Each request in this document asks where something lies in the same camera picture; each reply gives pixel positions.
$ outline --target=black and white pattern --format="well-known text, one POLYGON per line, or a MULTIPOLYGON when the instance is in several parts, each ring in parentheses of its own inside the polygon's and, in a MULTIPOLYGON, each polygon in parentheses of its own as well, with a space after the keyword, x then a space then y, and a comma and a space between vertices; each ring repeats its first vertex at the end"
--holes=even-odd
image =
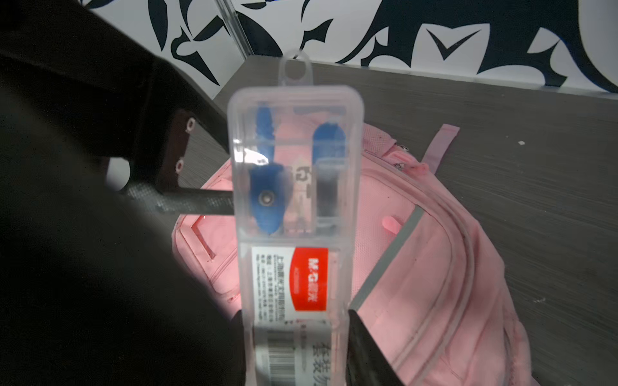
POLYGON ((618 92, 615 0, 232 0, 253 50, 618 92))
POLYGON ((243 62, 213 0, 80 0, 213 98, 243 62))

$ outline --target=table surface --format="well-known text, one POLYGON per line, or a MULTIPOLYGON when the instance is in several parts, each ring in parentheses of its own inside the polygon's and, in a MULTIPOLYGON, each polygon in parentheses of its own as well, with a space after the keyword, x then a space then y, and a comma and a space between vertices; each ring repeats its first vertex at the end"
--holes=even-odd
MULTIPOLYGON (((278 59, 249 57, 214 100, 225 111, 238 89, 276 85, 277 71, 278 59)), ((461 127, 436 175, 504 259, 534 378, 616 384, 618 101, 339 65, 313 72, 317 85, 358 90, 365 121, 417 157, 442 124, 461 127)), ((181 185, 200 187, 227 158, 196 130, 181 185)), ((175 219, 161 223, 171 230, 175 219)))

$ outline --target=plastic case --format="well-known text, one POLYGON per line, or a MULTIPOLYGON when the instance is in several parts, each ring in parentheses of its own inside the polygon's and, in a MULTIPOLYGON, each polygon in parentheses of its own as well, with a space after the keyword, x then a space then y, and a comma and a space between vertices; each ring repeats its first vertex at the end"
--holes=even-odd
POLYGON ((247 88, 227 116, 247 384, 344 385, 362 100, 247 88))

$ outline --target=white wall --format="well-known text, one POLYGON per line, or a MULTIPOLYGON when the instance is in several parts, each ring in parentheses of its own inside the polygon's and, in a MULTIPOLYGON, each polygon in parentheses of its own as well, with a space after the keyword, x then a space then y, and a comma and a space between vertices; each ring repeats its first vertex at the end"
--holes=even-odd
POLYGON ((247 35, 257 35, 256 31, 263 29, 262 35, 269 36, 255 40, 274 40, 282 52, 298 49, 305 34, 323 26, 324 34, 314 34, 304 47, 314 61, 341 61, 360 45, 361 50, 345 63, 361 65, 361 60, 369 57, 375 46, 380 44, 387 50, 370 60, 368 66, 374 69, 561 86, 565 90, 604 91, 600 87, 604 85, 605 90, 618 92, 618 0, 231 1, 238 12, 261 27, 251 31, 246 28, 247 35), (506 16, 501 14, 502 9, 500 12, 492 10, 502 5, 507 9, 506 16), (384 17, 381 19, 379 25, 384 27, 371 32, 371 38, 363 45, 363 37, 372 28, 375 29, 379 19, 376 15, 380 12, 384 14, 385 8, 395 12, 386 21, 384 17), (405 30, 402 26, 407 22, 417 24, 405 30), (517 34, 522 24, 529 26, 529 33, 528 36, 521 36, 520 42, 517 34), (445 48, 473 36, 443 58, 431 34, 445 48), (523 44, 518 47, 516 57, 498 60, 490 68, 483 68, 481 63, 484 59, 513 49, 509 42, 523 44), (584 50, 578 54, 576 45, 579 42, 583 43, 584 50), (394 48, 401 44, 407 45, 411 59, 402 60, 401 57, 407 54, 394 53, 394 48), (574 60, 576 55, 576 59, 587 56, 591 64, 586 64, 586 59, 579 60, 580 65, 577 65, 578 61, 574 60), (548 67, 528 64, 540 56, 543 56, 544 65, 548 67))

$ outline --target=barcode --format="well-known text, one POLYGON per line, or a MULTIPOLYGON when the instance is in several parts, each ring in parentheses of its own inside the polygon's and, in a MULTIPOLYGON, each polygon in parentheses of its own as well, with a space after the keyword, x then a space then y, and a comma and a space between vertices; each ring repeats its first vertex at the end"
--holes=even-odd
POLYGON ((268 362, 272 386, 294 386, 294 333, 268 332, 268 362))
POLYGON ((286 319, 286 283, 284 274, 283 258, 278 256, 277 264, 277 320, 286 319))

